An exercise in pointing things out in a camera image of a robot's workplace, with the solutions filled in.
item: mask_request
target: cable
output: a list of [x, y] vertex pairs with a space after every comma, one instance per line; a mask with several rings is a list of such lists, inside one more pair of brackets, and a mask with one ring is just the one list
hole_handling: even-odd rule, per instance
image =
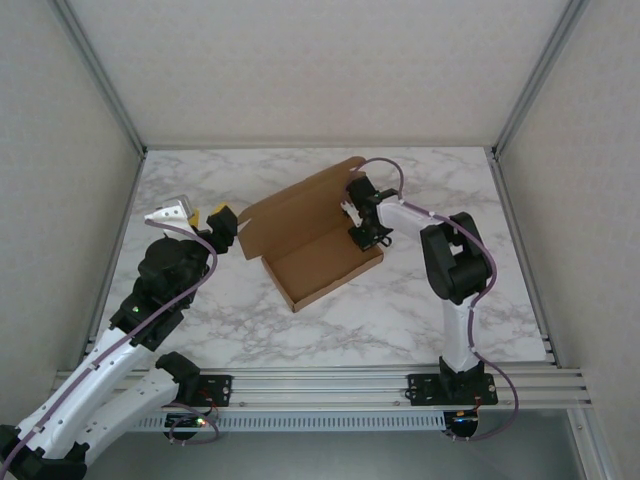
[[509, 385], [509, 388], [511, 389], [511, 392], [513, 393], [513, 411], [511, 413], [511, 416], [509, 417], [509, 419], [500, 427], [496, 428], [495, 430], [492, 430], [490, 432], [487, 433], [483, 433], [482, 435], [476, 435], [473, 437], [457, 437], [455, 435], [452, 436], [454, 441], [468, 441], [468, 442], [477, 442], [480, 440], [486, 440], [488, 438], [493, 437], [494, 435], [497, 435], [499, 433], [504, 432], [506, 429], [508, 429], [511, 425], [513, 425], [513, 422], [515, 422], [516, 418], [518, 417], [518, 413], [520, 411], [520, 398], [518, 397], [518, 391], [516, 390], [515, 385], [513, 384], [513, 381], [511, 380], [511, 378], [509, 378], [509, 375], [506, 374], [506, 372], [504, 370], [502, 370], [502, 368], [500, 368], [498, 365], [496, 365], [495, 363], [491, 362], [490, 360], [487, 360], [487, 358], [485, 358], [483, 355], [481, 355], [480, 353], [478, 353], [476, 351], [476, 343], [475, 340], [473, 339], [473, 322], [475, 319], [475, 306], [478, 304], [478, 302], [480, 300], [482, 300], [490, 291], [491, 289], [494, 287], [494, 285], [496, 284], [496, 281], [498, 280], [498, 266], [496, 265], [496, 261], [493, 258], [493, 255], [491, 255], [491, 252], [489, 252], [489, 250], [487, 249], [487, 247], [484, 246], [484, 244], [478, 239], [476, 238], [471, 232], [469, 232], [466, 228], [462, 227], [462, 225], [459, 225], [457, 222], [451, 220], [448, 217], [445, 217], [443, 215], [439, 215], [435, 212], [429, 212], [428, 210], [422, 208], [422, 207], [418, 207], [417, 205], [413, 205], [412, 203], [407, 202], [406, 200], [403, 200], [403, 189], [404, 189], [404, 172], [402, 171], [402, 167], [400, 167], [400, 165], [388, 158], [382, 158], [382, 157], [377, 157], [377, 158], [371, 158], [369, 160], [366, 160], [365, 162], [363, 162], [362, 164], [360, 164], [357, 168], [355, 168], [352, 173], [351, 176], [349, 177], [349, 181], [351, 181], [353, 179], [353, 176], [355, 175], [355, 172], [357, 172], [358, 170], [360, 170], [362, 167], [364, 167], [365, 165], [371, 163], [371, 162], [377, 162], [377, 161], [381, 161], [381, 162], [386, 162], [386, 163], [390, 163], [391, 165], [393, 165], [397, 170], [398, 173], [400, 174], [400, 185], [398, 186], [398, 198], [400, 200], [402, 200], [402, 203], [404, 206], [406, 206], [407, 208], [414, 210], [418, 213], [422, 213], [423, 215], [427, 215], [430, 218], [434, 218], [435, 220], [438, 220], [440, 222], [444, 222], [450, 226], [452, 226], [453, 228], [455, 228], [458, 232], [462, 233], [465, 237], [467, 237], [471, 242], [473, 242], [482, 252], [482, 254], [484, 255], [484, 257], [486, 258], [487, 262], [489, 262], [489, 265], [491, 266], [491, 280], [489, 281], [489, 283], [487, 284], [487, 286], [484, 288], [484, 290], [482, 290], [470, 303], [469, 305], [469, 318], [467, 320], [467, 335], [469, 336], [469, 348], [471, 349], [471, 351], [473, 352], [473, 354], [476, 356], [476, 358], [482, 362], [484, 362], [486, 365], [488, 365], [489, 367], [493, 368], [496, 372], [498, 372], [500, 374], [500, 376], [502, 378], [505, 379], [505, 381], [507, 382], [507, 384]]
[[4, 464], [2, 465], [2, 469], [0, 469], [0, 480], [4, 479], [5, 475], [9, 471], [11, 462], [13, 462], [13, 460], [16, 458], [20, 450], [22, 450], [31, 441], [31, 439], [36, 435], [36, 433], [40, 432], [44, 428], [45, 424], [51, 419], [53, 414], [60, 408], [60, 406], [64, 403], [64, 401], [69, 397], [69, 395], [71, 395], [71, 393], [73, 393], [75, 389], [78, 388], [78, 386], [84, 381], [85, 378], [87, 378], [87, 376], [89, 376], [91, 372], [94, 371], [94, 369], [97, 369], [100, 366], [100, 363], [105, 358], [107, 358], [109, 355], [115, 352], [118, 348], [120, 348], [122, 345], [127, 343], [129, 340], [131, 340], [135, 335], [140, 333], [143, 329], [148, 327], [151, 324], [151, 322], [153, 322], [156, 318], [158, 318], [160, 315], [166, 312], [174, 304], [176, 304], [180, 300], [188, 297], [193, 292], [195, 292], [198, 288], [200, 288], [202, 284], [204, 284], [207, 280], [209, 280], [209, 278], [211, 278], [211, 275], [213, 275], [213, 272], [215, 271], [218, 265], [218, 255], [216, 254], [216, 251], [211, 245], [209, 245], [207, 242], [202, 240], [195, 233], [185, 230], [183, 228], [174, 227], [172, 225], [165, 225], [162, 223], [154, 222], [153, 220], [145, 220], [144, 223], [155, 228], [171, 230], [172, 232], [182, 234], [190, 238], [191, 240], [198, 242], [200, 245], [206, 248], [209, 251], [209, 253], [211, 253], [211, 256], [213, 259], [211, 263], [211, 268], [209, 268], [209, 271], [200, 280], [198, 280], [193, 286], [187, 288], [184, 292], [182, 292], [180, 295], [177, 295], [172, 300], [169, 300], [167, 303], [161, 306], [158, 310], [153, 312], [144, 322], [142, 322], [136, 328], [131, 330], [131, 332], [129, 332], [126, 336], [122, 337], [120, 340], [118, 340], [113, 345], [111, 345], [111, 347], [107, 348], [101, 355], [99, 355], [94, 361], [91, 362], [90, 367], [87, 367], [85, 370], [83, 370], [80, 373], [80, 375], [78, 375], [78, 377], [76, 377], [76, 379], [73, 382], [71, 382], [71, 384], [65, 389], [65, 391], [62, 392], [60, 397], [58, 397], [58, 399], [53, 403], [53, 405], [51, 405], [47, 413], [34, 425], [31, 431], [27, 433], [24, 436], [24, 438], [20, 440], [20, 442], [18, 442], [18, 444], [14, 447], [14, 449], [11, 450], [11, 453], [7, 455], [7, 458], [5, 459]]
[[[167, 405], [167, 407], [182, 408], [182, 409], [187, 410], [188, 412], [192, 413], [192, 415], [190, 415], [190, 416], [185, 416], [185, 417], [181, 417], [181, 418], [177, 419], [175, 422], [173, 422], [173, 425], [171, 425], [171, 429], [169, 430], [169, 441], [172, 444], [177, 440], [178, 442], [180, 442], [180, 445], [182, 445], [183, 447], [186, 446], [186, 445], [206, 445], [208, 443], [213, 443], [213, 442], [215, 442], [216, 440], [218, 440], [220, 438], [220, 429], [218, 428], [218, 425], [216, 424], [216, 421], [215, 420], [212, 421], [204, 413], [201, 413], [198, 410], [196, 410], [195, 408], [190, 407], [189, 405], [185, 405], [183, 403], [170, 403], [169, 405]], [[180, 425], [184, 421], [190, 420], [192, 418], [200, 418], [205, 423], [208, 423], [209, 425], [211, 425], [213, 427], [213, 429], [215, 430], [215, 432], [216, 432], [215, 437], [207, 438], [205, 440], [178, 440], [178, 439], [176, 439], [173, 436], [173, 434], [175, 432], [175, 429], [178, 427], [178, 425]]]

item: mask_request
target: white wall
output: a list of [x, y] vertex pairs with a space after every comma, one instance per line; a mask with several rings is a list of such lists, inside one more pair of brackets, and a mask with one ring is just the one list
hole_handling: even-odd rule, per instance
[[0, 0], [0, 423], [88, 329], [137, 160], [44, 1]]
[[567, 0], [72, 0], [143, 140], [489, 145]]
[[593, 0], [503, 159], [554, 331], [640, 478], [640, 2]]

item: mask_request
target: cardboard box flap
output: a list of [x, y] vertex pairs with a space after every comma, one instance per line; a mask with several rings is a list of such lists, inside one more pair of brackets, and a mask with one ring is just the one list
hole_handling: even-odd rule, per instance
[[306, 179], [298, 182], [294, 185], [291, 185], [284, 190], [279, 191], [267, 197], [263, 200], [260, 200], [257, 203], [245, 208], [242, 213], [238, 216], [238, 225], [242, 225], [247, 220], [252, 218], [256, 218], [263, 213], [271, 210], [274, 206], [277, 206], [279, 203], [285, 202], [288, 199], [295, 197], [318, 183], [324, 182], [326, 179], [331, 178], [332, 176], [339, 175], [340, 173], [356, 168], [357, 166], [364, 163], [364, 157], [351, 157], [347, 160], [337, 163], [321, 172], [318, 172]]
[[362, 164], [352, 157], [268, 197], [240, 214], [238, 240], [250, 260], [295, 249], [335, 228], [342, 218], [340, 198], [351, 170]]

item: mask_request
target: metal frame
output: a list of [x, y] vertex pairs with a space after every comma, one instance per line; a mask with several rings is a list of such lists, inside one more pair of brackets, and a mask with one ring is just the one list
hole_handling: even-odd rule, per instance
[[122, 243], [124, 242], [124, 235], [127, 231], [129, 218], [131, 217], [131, 210], [133, 209], [133, 203], [136, 198], [136, 193], [138, 192], [140, 179], [142, 178], [142, 170], [144, 168], [145, 160], [146, 160], [146, 154], [143, 156], [142, 160], [138, 163], [136, 174], [133, 179], [133, 184], [131, 185], [131, 190], [129, 191], [129, 195], [127, 196], [127, 203], [125, 206], [125, 210], [122, 214], [122, 218], [120, 219], [120, 224], [118, 225], [118, 232], [116, 234], [116, 239], [113, 244], [113, 248], [111, 249], [111, 253], [109, 254], [109, 263], [107, 263], [105, 275], [102, 279], [100, 290], [98, 291], [98, 298], [96, 299], [93, 312], [91, 313], [89, 328], [87, 329], [87, 333], [85, 335], [84, 350], [80, 353], [80, 356], [78, 357], [78, 364], [80, 364], [80, 362], [82, 362], [85, 355], [91, 351], [91, 349], [93, 348], [93, 344], [96, 341], [96, 335], [98, 334], [98, 329], [100, 328], [100, 321], [102, 320], [104, 306], [107, 303], [107, 297], [109, 296], [109, 289], [111, 288], [111, 282], [113, 281], [113, 274], [116, 270], [118, 257], [120, 256], [120, 250], [122, 249]]
[[[591, 401], [579, 369], [551, 364], [503, 364], [518, 389], [522, 409], [590, 408]], [[438, 373], [437, 366], [403, 365], [327, 368], [206, 369], [203, 375], [232, 375], [233, 388], [226, 412], [416, 412], [463, 410], [468, 406], [412, 407], [404, 395], [410, 373]], [[486, 410], [513, 409], [513, 395], [495, 371], [500, 401]], [[71, 372], [60, 372], [54, 389]], [[135, 385], [146, 371], [136, 371], [120, 382], [114, 395]]]
[[549, 76], [553, 65], [560, 56], [562, 49], [571, 36], [571, 32], [573, 32], [573, 29], [588, 4], [589, 0], [570, 0], [565, 7], [551, 37], [542, 50], [542, 55], [533, 68], [531, 75], [529, 75], [527, 83], [520, 93], [513, 110], [509, 114], [507, 122], [504, 127], [502, 127], [502, 131], [494, 147], [497, 159], [500, 159], [505, 149], [511, 143], [511, 140], [513, 140], [518, 128], [522, 125], [538, 92]]
[[527, 291], [529, 292], [529, 298], [531, 300], [531, 306], [533, 307], [533, 312], [538, 323], [538, 328], [540, 329], [540, 333], [542, 335], [545, 335], [547, 340], [551, 343], [551, 350], [555, 355], [556, 364], [559, 367], [565, 366], [567, 365], [567, 357], [563, 354], [562, 347], [560, 345], [557, 345], [553, 341], [549, 333], [548, 317], [542, 304], [540, 290], [533, 275], [529, 256], [527, 255], [527, 251], [525, 249], [520, 226], [518, 225], [518, 220], [513, 209], [513, 204], [511, 202], [511, 197], [509, 196], [509, 190], [507, 189], [504, 175], [502, 173], [502, 167], [500, 163], [496, 161], [495, 155], [491, 148], [485, 148], [485, 154], [487, 156], [487, 162], [489, 163], [491, 175], [493, 176], [493, 181], [498, 192], [498, 198], [500, 199], [500, 203], [502, 204], [502, 210], [507, 221], [507, 226], [509, 228], [509, 232], [511, 233], [511, 238], [513, 239], [513, 246], [516, 251], [516, 256], [518, 257], [518, 262], [520, 263], [520, 270], [522, 271], [522, 276], [524, 278]]
[[111, 84], [98, 56], [91, 46], [89, 38], [82, 28], [73, 7], [67, 0], [47, 0], [47, 2], [58, 18], [63, 30], [68, 35], [69, 40], [71, 40], [71, 44], [78, 52], [78, 55], [87, 68], [87, 72], [91, 75], [95, 85], [98, 87], [100, 95], [102, 95], [107, 107], [109, 107], [113, 113], [116, 122], [142, 160], [146, 148], [142, 144], [142, 140], [140, 139], [140, 135], [138, 135], [133, 121], [129, 117], [124, 104], [120, 100], [118, 93]]
[[570, 409], [567, 415], [587, 480], [622, 478], [611, 459], [595, 412]]

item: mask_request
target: gray floor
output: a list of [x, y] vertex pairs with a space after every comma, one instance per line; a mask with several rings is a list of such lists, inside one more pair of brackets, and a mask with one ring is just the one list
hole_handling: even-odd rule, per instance
[[[482, 427], [505, 415], [483, 414]], [[161, 434], [128, 434], [86, 479], [583, 479], [576, 459], [564, 412], [525, 412], [509, 431], [476, 444], [454, 444], [437, 432], [243, 433], [183, 448]]]

